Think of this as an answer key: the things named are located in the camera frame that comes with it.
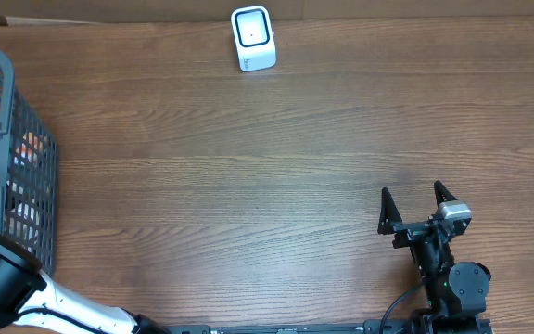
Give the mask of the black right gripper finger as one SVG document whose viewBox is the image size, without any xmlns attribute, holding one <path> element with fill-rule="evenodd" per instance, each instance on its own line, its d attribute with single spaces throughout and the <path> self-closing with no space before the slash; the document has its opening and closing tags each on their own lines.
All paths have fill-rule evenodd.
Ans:
<svg viewBox="0 0 534 334">
<path fill-rule="evenodd" d="M 438 206 L 444 202 L 457 200 L 457 198 L 439 180 L 434 182 L 434 191 L 436 203 Z"/>
<path fill-rule="evenodd" d="M 394 233 L 394 227 L 402 225 L 402 218 L 399 210 L 387 187 L 381 190 L 381 212 L 377 233 L 389 235 Z"/>
</svg>

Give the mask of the orange Kleenex tissue pack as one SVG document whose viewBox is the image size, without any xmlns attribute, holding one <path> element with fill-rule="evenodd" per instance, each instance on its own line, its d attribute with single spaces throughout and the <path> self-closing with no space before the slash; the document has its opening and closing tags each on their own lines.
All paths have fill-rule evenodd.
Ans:
<svg viewBox="0 0 534 334">
<path fill-rule="evenodd" d="M 14 163 L 19 166 L 25 166 L 29 163 L 35 167 L 41 167 L 46 159 L 45 149 L 47 145 L 48 138 L 45 135 L 37 135 L 33 132 L 25 133 L 15 146 Z"/>
</svg>

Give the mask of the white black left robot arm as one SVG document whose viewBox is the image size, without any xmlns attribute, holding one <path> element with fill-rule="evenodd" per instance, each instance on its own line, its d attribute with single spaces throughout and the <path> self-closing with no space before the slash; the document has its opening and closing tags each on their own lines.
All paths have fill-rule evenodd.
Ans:
<svg viewBox="0 0 534 334">
<path fill-rule="evenodd" d="M 166 333 L 144 315 L 93 302 L 56 283 L 27 250 L 0 235 L 0 329 L 57 333 Z"/>
</svg>

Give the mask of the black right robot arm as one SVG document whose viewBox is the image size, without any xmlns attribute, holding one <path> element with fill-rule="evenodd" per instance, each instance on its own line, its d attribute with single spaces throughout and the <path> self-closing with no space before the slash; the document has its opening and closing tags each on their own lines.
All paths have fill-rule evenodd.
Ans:
<svg viewBox="0 0 534 334">
<path fill-rule="evenodd" d="M 477 262 L 454 260 L 450 242 L 465 233 L 472 221 L 469 206 L 439 180 L 434 183 L 437 210 L 424 221 L 405 223 L 388 188 L 381 190 L 377 233 L 394 237 L 395 249 L 407 248 L 420 282 L 400 295 L 381 319 L 367 329 L 379 333 L 491 333 L 489 320 L 479 317 L 487 309 L 491 273 Z M 423 289 L 427 307 L 407 319 L 391 321 L 394 309 Z"/>
</svg>

